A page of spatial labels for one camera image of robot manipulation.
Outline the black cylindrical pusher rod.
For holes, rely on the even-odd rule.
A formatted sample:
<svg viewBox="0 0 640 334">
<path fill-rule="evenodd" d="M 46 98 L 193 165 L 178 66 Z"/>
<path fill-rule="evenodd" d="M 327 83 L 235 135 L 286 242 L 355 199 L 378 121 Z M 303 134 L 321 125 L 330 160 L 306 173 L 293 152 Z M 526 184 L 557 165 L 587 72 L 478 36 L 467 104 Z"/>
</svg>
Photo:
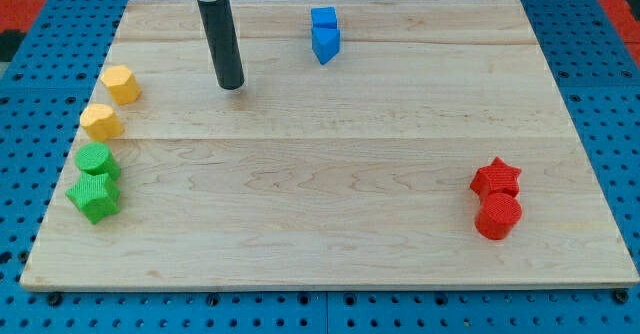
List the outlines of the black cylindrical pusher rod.
<svg viewBox="0 0 640 334">
<path fill-rule="evenodd" d="M 198 2 L 219 86 L 234 90 L 244 84 L 244 71 L 229 0 Z"/>
</svg>

